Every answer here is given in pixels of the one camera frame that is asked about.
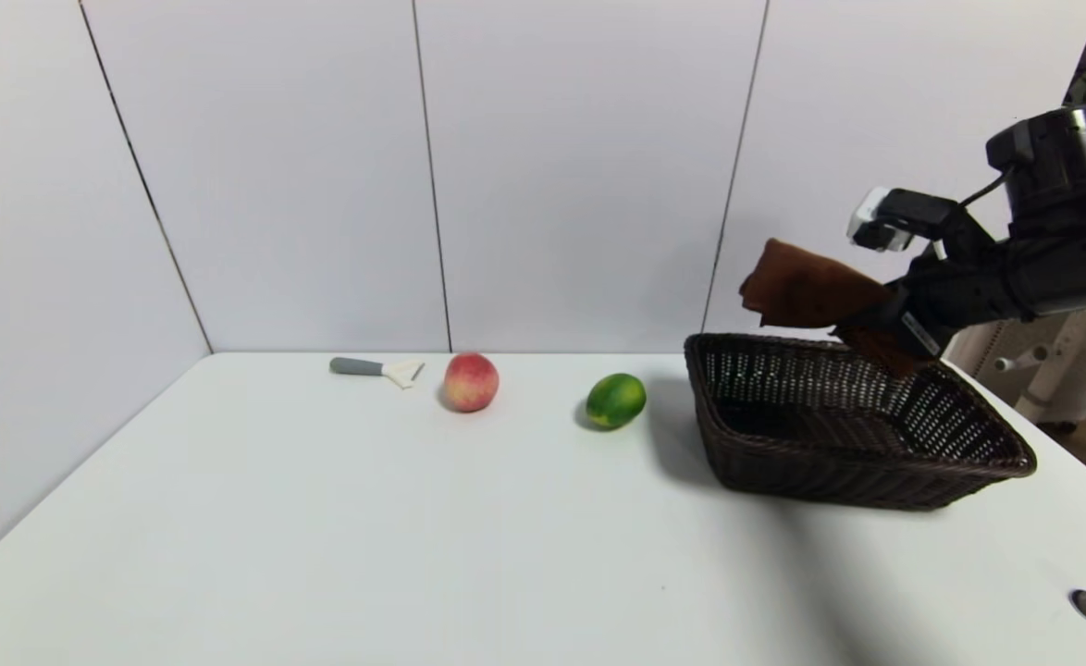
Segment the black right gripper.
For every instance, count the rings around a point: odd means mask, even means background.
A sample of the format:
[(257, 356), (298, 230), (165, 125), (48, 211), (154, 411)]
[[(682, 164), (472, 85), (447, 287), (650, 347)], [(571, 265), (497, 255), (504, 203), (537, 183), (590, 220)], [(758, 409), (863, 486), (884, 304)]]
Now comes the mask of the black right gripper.
[(970, 263), (942, 260), (929, 246), (889, 284), (893, 299), (843, 317), (833, 336), (888, 338), (920, 359), (939, 359), (956, 334), (984, 322), (1024, 315), (1012, 279), (1025, 244), (992, 246)]

